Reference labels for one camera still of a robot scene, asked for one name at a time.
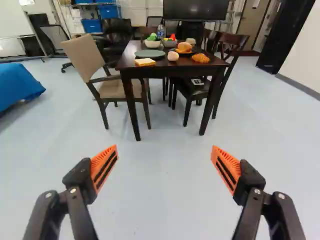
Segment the black monitor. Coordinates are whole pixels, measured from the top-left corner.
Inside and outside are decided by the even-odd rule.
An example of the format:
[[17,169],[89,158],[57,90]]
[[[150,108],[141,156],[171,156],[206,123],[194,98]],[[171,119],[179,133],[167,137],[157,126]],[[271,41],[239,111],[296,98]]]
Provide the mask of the black monitor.
[[229,0],[163,0],[163,18],[170,20],[225,20]]

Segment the light blue floor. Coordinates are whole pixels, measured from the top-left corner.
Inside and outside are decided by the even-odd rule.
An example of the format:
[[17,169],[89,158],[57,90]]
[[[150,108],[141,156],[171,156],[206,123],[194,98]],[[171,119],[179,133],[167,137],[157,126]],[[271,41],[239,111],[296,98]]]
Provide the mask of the light blue floor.
[[[320,102],[240,58],[217,118],[199,136],[202,106],[183,127],[184,98],[176,110],[162,101],[162,81],[151,79],[152,130],[137,103],[141,142],[127,104],[106,109],[105,130],[96,102],[67,59],[24,62],[47,91],[0,118],[0,239],[19,240],[38,195],[63,191],[62,177],[83,157],[117,144],[119,161],[89,207],[101,240],[228,240],[238,207],[210,160],[212,145],[247,159],[266,178],[266,192],[290,195],[306,238],[319,239]],[[257,239],[269,239],[263,220]],[[60,239],[72,239],[69,220]]]

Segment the dining table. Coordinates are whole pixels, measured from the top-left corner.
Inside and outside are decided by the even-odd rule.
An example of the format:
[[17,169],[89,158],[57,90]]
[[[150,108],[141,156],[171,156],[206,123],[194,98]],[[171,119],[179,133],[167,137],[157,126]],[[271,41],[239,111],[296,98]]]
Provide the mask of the dining table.
[[166,54],[163,58],[156,60],[156,64],[152,66],[138,66],[135,64],[135,52],[145,50],[147,47],[140,40],[131,40],[127,44],[118,61],[115,70],[120,72],[125,98],[130,114],[135,139],[141,141],[139,124],[137,118],[136,105],[133,94],[132,79],[163,79],[167,78],[191,78],[199,76],[212,76],[208,90],[208,97],[205,103],[202,121],[199,129],[199,135],[204,135],[211,112],[219,96],[218,91],[229,63],[214,56],[212,53],[205,52],[200,47],[194,48],[197,53],[205,53],[210,61],[200,63],[194,61],[190,56],[180,57],[177,61],[168,61],[167,53],[170,48],[164,48],[162,45],[158,50],[164,51]]

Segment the plastic bottle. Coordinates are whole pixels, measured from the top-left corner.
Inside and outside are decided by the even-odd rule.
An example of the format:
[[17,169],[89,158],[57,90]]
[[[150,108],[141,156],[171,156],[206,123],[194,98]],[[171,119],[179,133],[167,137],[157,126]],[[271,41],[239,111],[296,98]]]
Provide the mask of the plastic bottle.
[[159,24],[157,36],[158,36],[158,38],[163,39],[163,38],[164,38],[164,35],[165,35],[164,26],[163,26],[162,24]]

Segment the yellow sponge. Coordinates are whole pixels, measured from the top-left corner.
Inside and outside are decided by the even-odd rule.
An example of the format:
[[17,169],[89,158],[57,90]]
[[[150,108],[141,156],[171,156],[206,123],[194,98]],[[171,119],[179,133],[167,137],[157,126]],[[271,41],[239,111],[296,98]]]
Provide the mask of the yellow sponge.
[[134,63],[140,67],[156,65],[156,61],[152,60],[151,58],[135,59]]

